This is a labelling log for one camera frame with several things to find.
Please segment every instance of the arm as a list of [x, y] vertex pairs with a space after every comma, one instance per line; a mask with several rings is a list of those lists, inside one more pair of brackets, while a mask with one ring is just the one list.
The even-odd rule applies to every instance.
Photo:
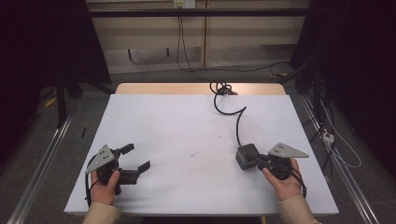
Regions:
[[[297, 160], [291, 159], [291, 165], [295, 169], [293, 172], [297, 175], [300, 173]], [[319, 223], [315, 220], [303, 195], [301, 195], [301, 184], [293, 176], [286, 180], [279, 180], [273, 176], [268, 169], [262, 169], [265, 178], [274, 187], [279, 203], [280, 217], [284, 223]]]
[[115, 188], [120, 178], [120, 172], [115, 171], [108, 180], [107, 185], [98, 182], [96, 171], [91, 173], [92, 204], [84, 217], [83, 224], [109, 224], [116, 223], [120, 219], [120, 209], [113, 206]]

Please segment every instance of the black horizontal bar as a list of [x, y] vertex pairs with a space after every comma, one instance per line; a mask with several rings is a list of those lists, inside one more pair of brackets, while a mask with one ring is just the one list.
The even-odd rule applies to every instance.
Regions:
[[266, 9], [111, 9], [111, 10], [51, 10], [43, 12], [49, 16], [110, 17], [304, 17], [308, 15], [329, 15], [330, 10], [308, 8], [266, 8]]

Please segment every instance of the white table surface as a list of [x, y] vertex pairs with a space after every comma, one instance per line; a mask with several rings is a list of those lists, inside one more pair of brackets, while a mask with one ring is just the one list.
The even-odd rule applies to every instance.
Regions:
[[[137, 185], [122, 185], [115, 205], [138, 216], [265, 216], [276, 214], [277, 198], [257, 168], [243, 171], [235, 160], [237, 116], [220, 115], [213, 95], [112, 95], [87, 159], [64, 211], [84, 215], [84, 171], [89, 159], [107, 144], [133, 143], [120, 156], [120, 167], [151, 168]], [[253, 143], [267, 154], [278, 142], [309, 154], [297, 159], [315, 215], [338, 213], [318, 161], [288, 95], [220, 96], [218, 106], [240, 120], [242, 145]]]

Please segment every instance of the black adapter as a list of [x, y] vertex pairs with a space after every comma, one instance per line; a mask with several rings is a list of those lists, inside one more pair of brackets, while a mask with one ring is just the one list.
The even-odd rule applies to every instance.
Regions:
[[241, 169], [247, 170], [257, 165], [257, 163], [255, 162], [255, 158], [259, 155], [260, 153], [257, 148], [250, 143], [239, 147], [236, 152], [235, 158], [238, 161]]

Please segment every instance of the sleeve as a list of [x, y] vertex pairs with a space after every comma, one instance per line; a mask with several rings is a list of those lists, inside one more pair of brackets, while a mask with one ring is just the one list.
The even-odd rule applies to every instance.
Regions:
[[103, 203], [92, 202], [87, 215], [84, 217], [83, 224], [113, 224], [121, 216], [120, 209]]
[[285, 224], [317, 224], [303, 195], [297, 195], [277, 204], [280, 217]]

